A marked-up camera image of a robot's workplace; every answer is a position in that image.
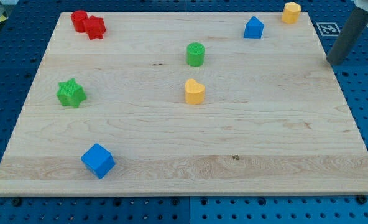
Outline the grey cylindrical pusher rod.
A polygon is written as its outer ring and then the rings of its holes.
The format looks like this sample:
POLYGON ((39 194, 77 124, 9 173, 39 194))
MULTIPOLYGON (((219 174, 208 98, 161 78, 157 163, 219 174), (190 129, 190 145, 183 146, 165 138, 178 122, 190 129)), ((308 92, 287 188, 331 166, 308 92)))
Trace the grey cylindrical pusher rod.
POLYGON ((356 6, 326 57, 330 65, 340 65, 345 61, 367 24, 368 11, 356 6))

